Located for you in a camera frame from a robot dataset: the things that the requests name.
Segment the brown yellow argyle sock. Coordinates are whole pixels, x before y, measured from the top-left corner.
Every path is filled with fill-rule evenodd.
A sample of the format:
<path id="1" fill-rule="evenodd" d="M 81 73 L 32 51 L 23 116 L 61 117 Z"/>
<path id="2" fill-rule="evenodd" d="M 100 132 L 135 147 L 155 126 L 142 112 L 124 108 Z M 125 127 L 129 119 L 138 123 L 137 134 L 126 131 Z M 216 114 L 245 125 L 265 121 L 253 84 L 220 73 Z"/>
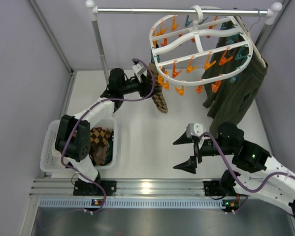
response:
<path id="1" fill-rule="evenodd" d="M 163 95 L 163 87 L 160 85 L 160 83 L 158 82 L 158 71 L 156 69 L 156 66 L 153 63 L 149 63 L 148 65 L 149 69 L 152 71 L 153 76 L 150 75 L 149 72 L 147 72 L 147 77 L 150 81 L 150 83 L 152 84 L 152 79 L 154 81 L 155 84 L 155 89 L 158 92 L 154 93 L 152 96 L 152 100 L 154 102 L 154 104 L 156 105 L 156 108 L 163 114 L 168 113 L 168 108 L 167 108 L 167 104 Z"/>

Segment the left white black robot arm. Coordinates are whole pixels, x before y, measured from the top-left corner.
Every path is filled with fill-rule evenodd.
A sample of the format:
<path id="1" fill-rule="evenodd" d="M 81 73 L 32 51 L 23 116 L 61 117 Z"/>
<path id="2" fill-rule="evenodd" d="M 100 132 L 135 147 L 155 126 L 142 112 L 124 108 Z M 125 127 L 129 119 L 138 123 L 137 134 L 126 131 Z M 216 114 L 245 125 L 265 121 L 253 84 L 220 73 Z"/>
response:
<path id="1" fill-rule="evenodd" d="M 100 174 L 90 158 L 92 128 L 116 112 L 125 101 L 126 94 L 138 92 L 140 100 L 144 100 L 152 96 L 155 86 L 155 78 L 149 67 L 134 68 L 131 78 L 126 77 L 124 70 L 115 68 L 110 71 L 105 91 L 93 105 L 73 116 L 62 116 L 55 149 L 61 153 L 61 164 L 78 174 L 75 196 L 105 192 Z"/>

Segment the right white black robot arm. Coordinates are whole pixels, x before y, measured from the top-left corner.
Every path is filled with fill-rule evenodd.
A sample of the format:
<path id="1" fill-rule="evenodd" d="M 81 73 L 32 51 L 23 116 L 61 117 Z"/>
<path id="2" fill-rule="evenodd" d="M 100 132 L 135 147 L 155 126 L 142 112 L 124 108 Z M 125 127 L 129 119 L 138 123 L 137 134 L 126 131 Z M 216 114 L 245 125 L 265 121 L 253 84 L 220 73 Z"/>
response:
<path id="1" fill-rule="evenodd" d="M 244 139 L 244 131 L 224 122 L 217 137 L 204 132 L 199 123 L 190 123 L 174 145 L 193 144 L 193 155 L 174 169 L 196 174 L 203 157 L 220 156 L 226 170 L 219 180 L 204 182 L 207 197 L 222 200 L 225 212 L 236 213 L 239 198 L 254 197 L 287 212 L 295 219 L 295 173 L 284 167 L 269 151 Z M 225 197 L 237 197 L 235 203 Z"/>

